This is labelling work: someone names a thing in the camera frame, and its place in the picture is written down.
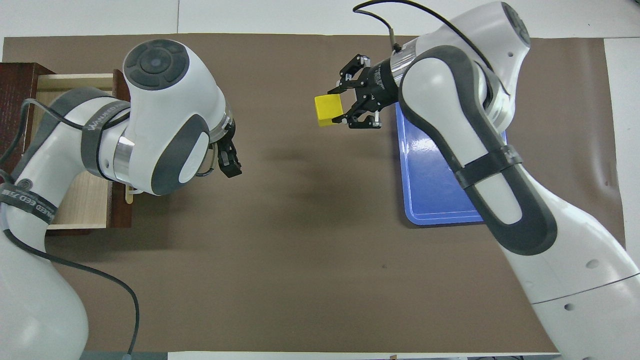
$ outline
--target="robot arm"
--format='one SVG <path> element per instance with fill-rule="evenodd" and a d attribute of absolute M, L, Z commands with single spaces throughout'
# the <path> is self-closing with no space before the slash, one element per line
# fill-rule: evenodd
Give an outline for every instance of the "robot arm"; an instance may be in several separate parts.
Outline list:
<path fill-rule="evenodd" d="M 369 76 L 356 92 L 369 94 L 369 111 L 399 101 L 405 117 L 434 140 L 565 360 L 635 356 L 638 267 L 595 218 L 535 181 L 499 135 L 513 117 L 516 79 L 529 50 L 526 28 L 505 3 L 453 22 L 493 70 L 443 27 L 363 69 Z M 333 121 L 356 123 L 350 115 Z"/>
<path fill-rule="evenodd" d="M 76 175 L 86 169 L 164 195 L 193 178 L 214 146 L 222 171 L 241 173 L 234 119 L 193 51 L 171 40 L 145 42 L 127 55 L 124 73 L 131 103 L 95 88 L 64 93 L 0 184 L 2 359 L 78 359 L 84 349 L 82 302 L 50 261 L 33 256 L 60 262 L 46 254 L 44 235 Z"/>

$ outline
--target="yellow cube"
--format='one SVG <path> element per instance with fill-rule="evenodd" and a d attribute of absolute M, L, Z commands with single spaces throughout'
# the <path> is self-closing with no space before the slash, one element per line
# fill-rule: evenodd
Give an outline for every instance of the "yellow cube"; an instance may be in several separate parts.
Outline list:
<path fill-rule="evenodd" d="M 316 96 L 316 115 L 318 116 L 319 126 L 334 125 L 331 119 L 342 114 L 340 94 Z"/>

